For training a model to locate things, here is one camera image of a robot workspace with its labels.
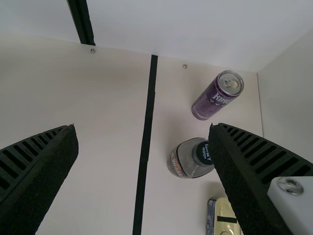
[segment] black vertical strip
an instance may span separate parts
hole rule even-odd
[[[82,44],[95,46],[86,0],[67,0]]]
[[[148,159],[149,159],[151,130],[152,130],[152,117],[153,117],[153,109],[155,105],[156,78],[157,78],[157,56],[152,55],[151,64],[150,64],[146,115],[145,115],[145,123],[143,127],[143,135],[142,135],[141,151],[140,151],[136,202],[135,202],[135,211],[134,211],[133,235],[141,234],[143,203],[144,203],[144,197],[145,197],[147,166],[148,166]]]

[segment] screw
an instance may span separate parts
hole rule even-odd
[[[281,177],[277,180],[278,186],[285,192],[299,195],[304,192],[302,185],[291,177]]]
[[[290,186],[296,187],[298,185],[298,182],[296,182],[293,179],[286,179],[286,183]]]

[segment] white wall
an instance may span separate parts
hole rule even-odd
[[[66,0],[0,0],[0,33],[79,42]]]
[[[150,55],[0,37],[0,149],[74,123],[79,155],[36,235],[133,229]]]
[[[313,28],[312,0],[88,0],[97,46],[259,72]],[[0,0],[0,32],[78,42],[66,0]]]
[[[258,79],[264,137],[313,162],[313,31]]]

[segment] aluminum can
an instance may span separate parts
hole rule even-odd
[[[244,89],[243,79],[227,70],[217,75],[191,107],[199,120],[207,120],[238,97]]]

